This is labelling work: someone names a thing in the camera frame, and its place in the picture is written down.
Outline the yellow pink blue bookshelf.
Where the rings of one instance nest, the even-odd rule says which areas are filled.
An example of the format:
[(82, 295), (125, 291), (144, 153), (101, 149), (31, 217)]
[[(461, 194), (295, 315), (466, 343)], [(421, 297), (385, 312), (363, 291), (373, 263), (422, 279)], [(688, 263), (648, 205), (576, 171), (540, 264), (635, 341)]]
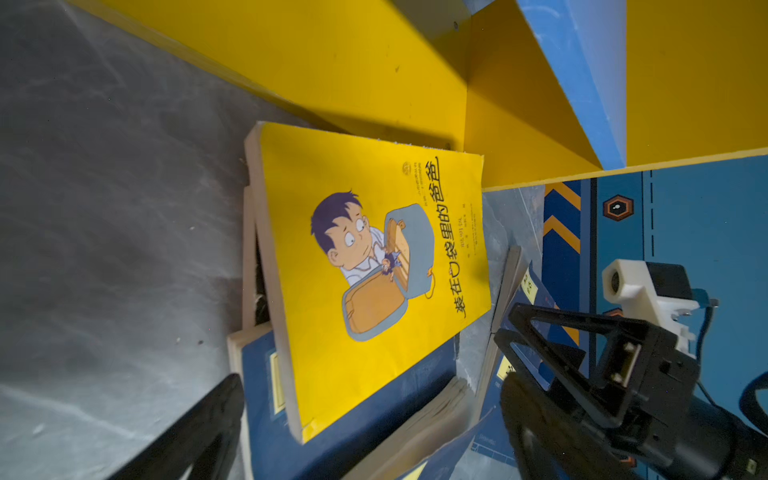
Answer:
[(762, 156), (763, 1), (85, 1), (318, 126), (485, 158), (487, 190)]

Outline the navy book right rear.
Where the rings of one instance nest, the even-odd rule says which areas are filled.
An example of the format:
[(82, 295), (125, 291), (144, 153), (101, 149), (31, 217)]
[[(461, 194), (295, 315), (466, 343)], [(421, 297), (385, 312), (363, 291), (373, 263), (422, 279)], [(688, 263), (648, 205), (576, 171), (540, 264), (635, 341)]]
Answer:
[(499, 350), (495, 345), (492, 345), (492, 336), (501, 327), (502, 321), (505, 318), (506, 309), (512, 303), (513, 297), (519, 290), (521, 283), (527, 280), (532, 280), (539, 291), (534, 294), (531, 299), (524, 294), (523, 297), (525, 298), (525, 303), (551, 308), (557, 306), (542, 281), (532, 272), (531, 263), (528, 261), (523, 249), (520, 246), (512, 246), (509, 249), (505, 263), (501, 287), (491, 321), (491, 335), (487, 341), (485, 356), (480, 372), (480, 380), (478, 381), (476, 389), (472, 411), (472, 420), (474, 422), (479, 421), (482, 417), (482, 405), (492, 379), (491, 372), (493, 365), (498, 358)]

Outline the navy book right front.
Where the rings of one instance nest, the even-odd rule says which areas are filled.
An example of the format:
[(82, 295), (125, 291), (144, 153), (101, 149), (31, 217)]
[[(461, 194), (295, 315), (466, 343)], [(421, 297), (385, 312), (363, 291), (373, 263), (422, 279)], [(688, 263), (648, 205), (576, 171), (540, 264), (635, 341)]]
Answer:
[(520, 479), (513, 447), (504, 426), (500, 394), (507, 374), (514, 371), (500, 353), (485, 377), (480, 419), (456, 439), (399, 479)]

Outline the yellow cartoon cover book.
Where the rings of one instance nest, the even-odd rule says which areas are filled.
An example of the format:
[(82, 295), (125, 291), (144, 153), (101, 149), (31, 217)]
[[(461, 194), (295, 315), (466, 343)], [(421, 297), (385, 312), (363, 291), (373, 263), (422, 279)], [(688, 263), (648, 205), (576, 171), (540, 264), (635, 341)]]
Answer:
[(490, 310), (484, 159), (272, 122), (244, 144), (285, 412), (304, 444)]

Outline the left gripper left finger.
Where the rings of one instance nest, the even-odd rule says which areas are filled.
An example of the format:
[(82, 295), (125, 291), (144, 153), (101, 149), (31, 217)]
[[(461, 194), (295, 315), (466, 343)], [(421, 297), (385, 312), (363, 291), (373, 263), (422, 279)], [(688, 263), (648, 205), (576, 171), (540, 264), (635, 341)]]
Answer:
[(226, 479), (234, 464), (245, 395), (241, 377), (230, 374), (113, 479)]

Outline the black book orange title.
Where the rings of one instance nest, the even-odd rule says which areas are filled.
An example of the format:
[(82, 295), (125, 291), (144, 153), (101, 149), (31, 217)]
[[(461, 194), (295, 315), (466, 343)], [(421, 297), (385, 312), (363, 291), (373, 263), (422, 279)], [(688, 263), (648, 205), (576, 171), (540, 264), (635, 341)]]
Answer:
[(263, 272), (259, 264), (252, 189), (243, 192), (242, 328), (249, 329), (269, 320)]

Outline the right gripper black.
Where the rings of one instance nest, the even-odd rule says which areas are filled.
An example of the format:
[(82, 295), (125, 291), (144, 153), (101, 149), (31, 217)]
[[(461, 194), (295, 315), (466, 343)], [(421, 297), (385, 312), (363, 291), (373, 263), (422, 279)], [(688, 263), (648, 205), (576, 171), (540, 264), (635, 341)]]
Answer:
[[(645, 321), (514, 304), (510, 329), (494, 337), (509, 359), (515, 347), (533, 351), (583, 408), (610, 447), (647, 463), (666, 479), (764, 479), (767, 412), (761, 375), (743, 391), (741, 416), (694, 394), (698, 361), (675, 347), (673, 334)], [(585, 352), (552, 343), (535, 324), (580, 329), (605, 337), (590, 376)]]

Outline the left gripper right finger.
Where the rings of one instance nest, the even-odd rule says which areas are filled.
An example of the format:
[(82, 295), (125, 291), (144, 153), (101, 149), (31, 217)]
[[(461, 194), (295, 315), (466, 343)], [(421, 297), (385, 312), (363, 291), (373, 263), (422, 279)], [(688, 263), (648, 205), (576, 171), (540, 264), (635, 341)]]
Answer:
[(501, 413), (520, 477), (634, 479), (636, 475), (548, 398), (522, 371), (506, 376)]

